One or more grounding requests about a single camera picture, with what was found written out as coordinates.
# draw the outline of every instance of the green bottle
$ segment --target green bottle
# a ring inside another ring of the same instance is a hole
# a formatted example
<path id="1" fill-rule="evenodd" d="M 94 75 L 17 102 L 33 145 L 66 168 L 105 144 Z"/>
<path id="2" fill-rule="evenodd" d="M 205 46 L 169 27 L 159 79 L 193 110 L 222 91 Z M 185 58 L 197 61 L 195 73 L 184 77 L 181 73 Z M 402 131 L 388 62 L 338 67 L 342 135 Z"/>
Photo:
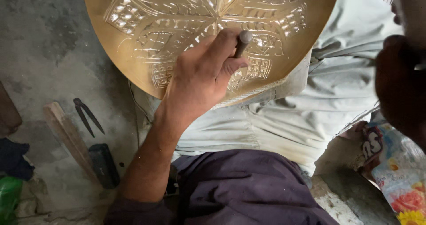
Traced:
<path id="1" fill-rule="evenodd" d="M 16 224 L 15 208 L 22 191 L 22 180 L 14 177 L 0 179 L 0 225 Z"/>

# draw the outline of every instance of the engraved brass tray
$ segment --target engraved brass tray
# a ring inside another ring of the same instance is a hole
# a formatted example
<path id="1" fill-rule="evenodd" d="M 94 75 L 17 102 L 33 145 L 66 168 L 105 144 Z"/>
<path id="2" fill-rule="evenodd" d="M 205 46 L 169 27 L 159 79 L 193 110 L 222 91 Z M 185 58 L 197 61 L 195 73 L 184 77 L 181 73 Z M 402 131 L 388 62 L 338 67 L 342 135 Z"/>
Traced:
<path id="1" fill-rule="evenodd" d="M 336 0 L 85 0 L 106 53 L 136 86 L 162 98 L 177 56 L 225 27 L 253 32 L 224 100 L 288 75 L 310 50 Z"/>

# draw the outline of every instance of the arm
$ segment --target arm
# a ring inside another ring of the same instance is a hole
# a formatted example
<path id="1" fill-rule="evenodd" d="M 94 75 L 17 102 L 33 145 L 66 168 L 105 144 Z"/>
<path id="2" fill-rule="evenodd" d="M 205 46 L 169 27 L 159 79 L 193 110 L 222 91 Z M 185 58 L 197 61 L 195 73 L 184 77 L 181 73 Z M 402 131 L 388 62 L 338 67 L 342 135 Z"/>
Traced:
<path id="1" fill-rule="evenodd" d="M 240 31 L 224 29 L 178 57 L 152 128 L 122 179 L 119 195 L 141 202 L 163 198 L 180 136 L 225 96 L 231 75 L 248 64 L 246 58 L 231 58 Z"/>
<path id="2" fill-rule="evenodd" d="M 383 116 L 426 151 L 426 71 L 405 37 L 391 36 L 377 56 L 376 93 Z"/>

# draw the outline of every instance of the black case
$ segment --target black case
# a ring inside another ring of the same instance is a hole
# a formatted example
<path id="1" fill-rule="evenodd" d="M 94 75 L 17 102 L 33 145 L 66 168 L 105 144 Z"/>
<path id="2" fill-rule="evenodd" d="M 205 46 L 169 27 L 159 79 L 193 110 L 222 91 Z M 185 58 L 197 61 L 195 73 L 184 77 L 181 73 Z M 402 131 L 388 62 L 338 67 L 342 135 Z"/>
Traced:
<path id="1" fill-rule="evenodd" d="M 108 145 L 95 144 L 89 148 L 89 156 L 93 162 L 93 171 L 105 189 L 114 189 L 120 184 L 120 176 Z"/>

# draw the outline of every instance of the dark cloth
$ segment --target dark cloth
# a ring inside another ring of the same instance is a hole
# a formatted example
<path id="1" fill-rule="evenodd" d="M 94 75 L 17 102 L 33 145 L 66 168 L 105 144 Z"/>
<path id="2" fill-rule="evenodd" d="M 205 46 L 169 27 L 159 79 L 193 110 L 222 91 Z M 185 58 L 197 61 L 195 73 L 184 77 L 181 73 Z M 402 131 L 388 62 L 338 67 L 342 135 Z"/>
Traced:
<path id="1" fill-rule="evenodd" d="M 117 200 L 105 224 L 338 224 L 314 200 L 294 162 L 268 151 L 184 156 L 178 215 L 163 203 Z"/>
<path id="2" fill-rule="evenodd" d="M 0 139 L 0 171 L 18 179 L 28 181 L 35 167 L 22 157 L 29 150 L 29 144 L 14 143 L 7 138 Z"/>

